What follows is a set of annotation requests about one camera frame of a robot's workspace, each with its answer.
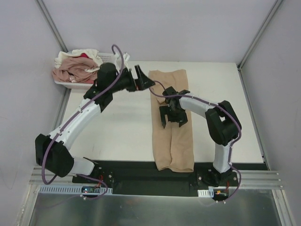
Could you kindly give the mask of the beige t shirt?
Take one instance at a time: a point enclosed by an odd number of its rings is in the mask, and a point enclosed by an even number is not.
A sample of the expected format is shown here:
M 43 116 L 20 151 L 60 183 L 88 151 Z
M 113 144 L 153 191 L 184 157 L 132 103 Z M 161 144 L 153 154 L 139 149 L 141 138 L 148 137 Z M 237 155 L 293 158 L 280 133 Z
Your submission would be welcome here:
M 176 91 L 188 90 L 188 78 L 184 69 L 173 72 L 149 71 L 149 78 L 159 81 L 151 88 L 162 95 L 164 88 L 172 86 Z M 165 99 L 150 95 L 152 118 L 152 149 L 158 170 L 191 173 L 194 171 L 193 132 L 191 112 L 187 111 L 188 122 L 179 127 L 176 122 L 161 124 L 159 107 L 165 106 Z

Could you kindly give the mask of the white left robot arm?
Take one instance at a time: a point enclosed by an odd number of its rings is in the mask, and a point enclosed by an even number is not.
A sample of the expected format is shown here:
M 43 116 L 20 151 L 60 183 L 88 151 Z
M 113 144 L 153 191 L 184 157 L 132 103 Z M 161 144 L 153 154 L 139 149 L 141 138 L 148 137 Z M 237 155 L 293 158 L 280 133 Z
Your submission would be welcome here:
M 128 92 L 142 91 L 155 85 L 139 65 L 135 66 L 135 70 L 137 79 L 133 78 L 130 69 L 118 72 L 114 64 L 102 64 L 97 78 L 73 115 L 48 135 L 36 137 L 36 163 L 57 177 L 83 175 L 87 182 L 95 183 L 100 174 L 96 163 L 87 158 L 73 157 L 69 150 L 82 130 L 110 104 L 114 93 L 124 89 Z

